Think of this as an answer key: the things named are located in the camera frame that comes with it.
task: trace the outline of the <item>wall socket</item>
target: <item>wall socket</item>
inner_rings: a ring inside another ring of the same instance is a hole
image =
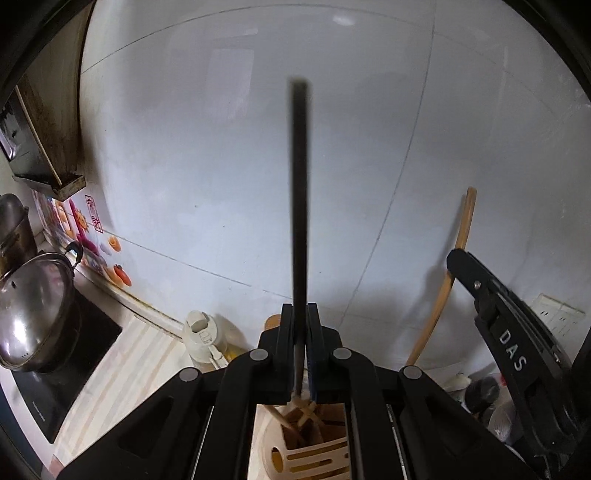
[[[531,309],[557,340],[566,338],[574,326],[585,318],[584,312],[543,294],[538,295]]]

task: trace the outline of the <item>silver bolt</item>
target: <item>silver bolt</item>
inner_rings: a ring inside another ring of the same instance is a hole
[[[267,358],[269,356],[269,352],[267,352],[264,348],[255,348],[251,353],[250,353],[250,357],[255,361],[255,362],[261,362],[263,361],[265,358]]]
[[[347,360],[348,358],[351,358],[351,350],[344,347],[335,348],[333,355],[338,360]]]
[[[179,373],[178,377],[183,382],[192,382],[199,376],[199,370],[193,367],[183,368]]]
[[[414,365],[409,365],[408,367],[404,367],[402,373],[409,380],[416,380],[417,378],[421,378],[423,370],[421,370],[419,367],[415,367]]]

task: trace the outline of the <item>cooking pot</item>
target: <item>cooking pot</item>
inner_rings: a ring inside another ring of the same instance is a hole
[[[16,195],[0,196],[0,279],[37,254],[28,213]]]
[[[69,356],[77,342],[74,269],[83,247],[72,242],[65,255],[38,255],[7,276],[0,286],[0,365],[17,371],[48,371]]]

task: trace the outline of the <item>white tiled wall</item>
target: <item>white tiled wall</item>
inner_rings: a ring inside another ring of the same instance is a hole
[[[501,0],[99,0],[84,170],[133,295],[251,345],[288,301],[293,75],[313,90],[309,298],[346,345],[404,362],[471,185],[468,249],[526,301],[591,308],[589,101]],[[487,366],[472,316],[457,285],[422,364]]]

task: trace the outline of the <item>red chinese character sticker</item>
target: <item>red chinese character sticker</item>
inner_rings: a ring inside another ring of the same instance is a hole
[[[88,213],[90,213],[90,220],[95,230],[99,233],[103,233],[103,226],[100,224],[99,212],[96,211],[96,204],[93,197],[90,195],[84,195],[86,198],[86,205],[88,207]]]

